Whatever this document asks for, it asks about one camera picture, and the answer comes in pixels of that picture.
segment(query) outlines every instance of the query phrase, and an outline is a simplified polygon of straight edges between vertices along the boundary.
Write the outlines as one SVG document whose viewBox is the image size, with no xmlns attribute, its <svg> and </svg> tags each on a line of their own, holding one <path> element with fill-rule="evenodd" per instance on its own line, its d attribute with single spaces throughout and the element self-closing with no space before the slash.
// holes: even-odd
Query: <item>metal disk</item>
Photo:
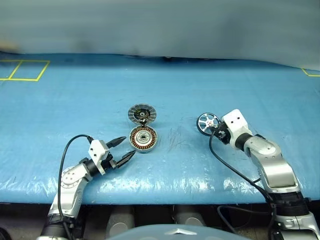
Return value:
<svg viewBox="0 0 320 240">
<path fill-rule="evenodd" d="M 157 113 L 154 107 L 148 104 L 136 104 L 128 111 L 129 119 L 135 124 L 149 124 L 156 119 Z"/>
<path fill-rule="evenodd" d="M 206 112 L 198 117 L 198 119 L 196 120 L 196 127 L 198 128 L 200 133 L 206 136 L 210 136 L 212 132 L 209 127 L 216 128 L 220 123 L 221 121 L 216 115 Z"/>
<path fill-rule="evenodd" d="M 130 143 L 141 153 L 149 152 L 157 143 L 157 132 L 149 126 L 137 126 L 130 132 Z"/>
</svg>

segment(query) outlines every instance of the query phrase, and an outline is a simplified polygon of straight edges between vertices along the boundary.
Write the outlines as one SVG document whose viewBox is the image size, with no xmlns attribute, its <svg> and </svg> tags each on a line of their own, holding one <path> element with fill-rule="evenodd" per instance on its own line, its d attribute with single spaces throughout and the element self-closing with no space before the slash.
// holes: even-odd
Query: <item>yellow tape line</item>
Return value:
<svg viewBox="0 0 320 240">
<path fill-rule="evenodd" d="M 5 63 L 14 63 L 14 62 L 19 62 L 18 65 L 14 68 L 12 73 L 10 74 L 9 77 L 7 78 L 0 78 L 0 81 L 31 81 L 31 82 L 37 82 L 39 79 L 42 77 L 44 74 L 45 70 L 50 64 L 49 60 L 0 60 L 0 62 L 5 62 Z M 21 66 L 22 63 L 46 63 L 39 75 L 36 78 L 14 78 L 13 76 L 15 75 L 16 71 L 18 68 Z"/>
<path fill-rule="evenodd" d="M 308 77 L 320 77 L 320 74 L 310 74 L 304 68 L 301 68 L 301 69 L 305 73 L 305 75 L 307 75 Z"/>
</svg>

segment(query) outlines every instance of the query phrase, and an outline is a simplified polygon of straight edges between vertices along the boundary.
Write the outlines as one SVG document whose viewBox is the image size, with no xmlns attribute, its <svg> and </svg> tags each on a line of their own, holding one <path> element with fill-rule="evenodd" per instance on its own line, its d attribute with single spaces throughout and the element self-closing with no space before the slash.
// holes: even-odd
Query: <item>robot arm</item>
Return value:
<svg viewBox="0 0 320 240">
<path fill-rule="evenodd" d="M 283 158 L 279 145 L 260 135 L 253 136 L 238 109 L 224 115 L 221 121 L 212 113 L 204 113 L 198 118 L 197 126 L 203 134 L 208 135 L 209 129 L 223 143 L 242 150 L 252 159 L 263 188 L 276 206 L 275 240 L 320 240 L 314 215 L 309 212 L 296 175 Z"/>
<path fill-rule="evenodd" d="M 62 172 L 60 205 L 63 219 L 59 213 L 58 195 L 56 195 L 37 240 L 68 240 L 63 222 L 67 223 L 70 230 L 75 226 L 83 192 L 88 182 L 97 174 L 104 175 L 107 169 L 121 167 L 135 154 L 136 151 L 128 152 L 119 162 L 113 159 L 109 148 L 117 146 L 124 139 L 125 137 L 119 137 L 108 143 L 102 140 L 92 140 L 88 151 L 91 159 L 84 158 L 78 165 L 68 167 Z"/>
</svg>

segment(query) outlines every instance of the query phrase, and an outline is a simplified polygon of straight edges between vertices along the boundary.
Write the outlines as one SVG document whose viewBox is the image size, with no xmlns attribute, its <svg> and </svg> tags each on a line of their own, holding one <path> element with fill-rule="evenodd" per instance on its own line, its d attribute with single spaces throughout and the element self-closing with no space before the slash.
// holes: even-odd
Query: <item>blue table surface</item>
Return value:
<svg viewBox="0 0 320 240">
<path fill-rule="evenodd" d="M 147 103 L 158 143 L 124 167 L 90 182 L 85 204 L 261 203 L 257 190 L 218 162 L 209 138 L 196 127 L 204 112 L 223 116 L 240 109 L 253 133 L 277 142 L 302 193 L 320 199 L 320 78 L 301 69 L 248 60 L 200 60 L 95 54 L 1 54 L 0 60 L 49 60 L 39 81 L 0 81 L 0 202 L 51 203 L 68 140 L 77 134 L 111 140 L 136 125 L 128 109 Z M 0 78 L 12 65 L 0 62 Z M 16 77 L 38 75 L 22 64 Z M 214 147 L 254 180 L 256 167 L 241 151 L 217 140 Z M 76 140 L 64 167 L 88 157 Z M 113 148 L 116 159 L 132 150 Z"/>
</svg>

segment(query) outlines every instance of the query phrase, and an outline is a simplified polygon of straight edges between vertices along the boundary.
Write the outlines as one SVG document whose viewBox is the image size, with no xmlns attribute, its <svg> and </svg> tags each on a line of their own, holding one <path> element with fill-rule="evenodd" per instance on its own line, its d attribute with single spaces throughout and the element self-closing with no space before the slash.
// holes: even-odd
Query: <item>pulley wheel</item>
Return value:
<svg viewBox="0 0 320 240">
<path fill-rule="evenodd" d="M 210 127 L 216 128 L 220 123 L 221 121 L 216 115 L 206 112 L 198 117 L 196 120 L 196 127 L 200 133 L 210 136 L 212 134 Z"/>
<path fill-rule="evenodd" d="M 137 126 L 130 132 L 130 143 L 139 152 L 149 152 L 157 143 L 157 132 L 149 126 Z"/>
<path fill-rule="evenodd" d="M 135 124 L 149 124 L 156 119 L 157 113 L 153 106 L 142 103 L 131 107 L 128 117 Z"/>
</svg>

